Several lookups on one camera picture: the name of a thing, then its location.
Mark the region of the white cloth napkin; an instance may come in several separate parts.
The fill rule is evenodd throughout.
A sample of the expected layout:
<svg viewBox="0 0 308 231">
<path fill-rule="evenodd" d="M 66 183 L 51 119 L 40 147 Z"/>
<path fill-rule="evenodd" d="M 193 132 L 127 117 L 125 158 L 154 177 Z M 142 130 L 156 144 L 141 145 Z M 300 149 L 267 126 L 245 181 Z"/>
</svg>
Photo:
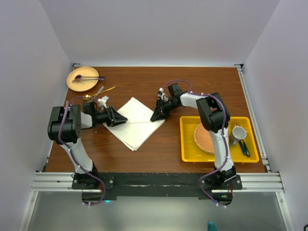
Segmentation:
<svg viewBox="0 0 308 231">
<path fill-rule="evenodd" d="M 128 120 L 126 123 L 109 127 L 104 126 L 130 150 L 135 151 L 164 123 L 164 120 L 151 122 L 153 111 L 132 97 L 117 111 Z"/>
</svg>

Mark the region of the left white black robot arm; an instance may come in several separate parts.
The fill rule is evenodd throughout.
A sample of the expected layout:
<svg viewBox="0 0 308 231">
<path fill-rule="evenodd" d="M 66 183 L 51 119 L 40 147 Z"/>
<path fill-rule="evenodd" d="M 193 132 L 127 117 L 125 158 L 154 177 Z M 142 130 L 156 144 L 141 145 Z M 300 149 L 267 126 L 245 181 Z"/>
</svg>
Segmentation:
<svg viewBox="0 0 308 231">
<path fill-rule="evenodd" d="M 48 137 L 60 145 L 71 159 L 75 172 L 74 189 L 104 189 L 103 180 L 94 162 L 88 156 L 82 140 L 84 129 L 98 124 L 116 127 L 125 124 L 128 119 L 113 106 L 95 102 L 79 104 L 67 103 L 64 107 L 53 107 L 47 128 Z"/>
</svg>

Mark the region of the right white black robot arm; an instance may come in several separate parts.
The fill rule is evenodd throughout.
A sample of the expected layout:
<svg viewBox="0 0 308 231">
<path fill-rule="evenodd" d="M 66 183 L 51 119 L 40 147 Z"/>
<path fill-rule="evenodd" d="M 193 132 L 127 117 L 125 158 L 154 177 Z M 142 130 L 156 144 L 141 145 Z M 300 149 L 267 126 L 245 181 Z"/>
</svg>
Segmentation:
<svg viewBox="0 0 308 231">
<path fill-rule="evenodd" d="M 181 106 L 197 109 L 201 124 L 212 139 L 215 155 L 214 171 L 206 174 L 202 179 L 209 178 L 218 188 L 226 189 L 231 184 L 231 180 L 236 177 L 236 169 L 228 143 L 228 126 L 231 117 L 220 94 L 183 91 L 176 80 L 170 81 L 169 84 L 168 96 L 163 87 L 159 89 L 156 107 L 150 121 L 167 119 L 172 110 Z"/>
</svg>

